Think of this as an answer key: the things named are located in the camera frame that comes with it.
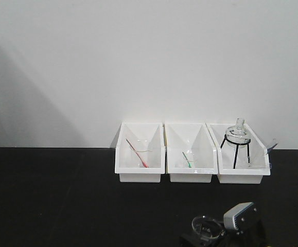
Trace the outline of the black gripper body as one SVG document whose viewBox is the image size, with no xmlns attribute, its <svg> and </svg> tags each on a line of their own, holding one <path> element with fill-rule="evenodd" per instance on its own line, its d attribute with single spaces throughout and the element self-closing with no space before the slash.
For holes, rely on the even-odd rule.
<svg viewBox="0 0 298 247">
<path fill-rule="evenodd" d="M 254 226 L 243 232 L 230 232 L 224 228 L 223 235 L 212 241 L 205 241 L 197 237 L 193 230 L 190 234 L 182 234 L 179 246 L 268 246 L 264 226 L 258 221 Z"/>
</svg>

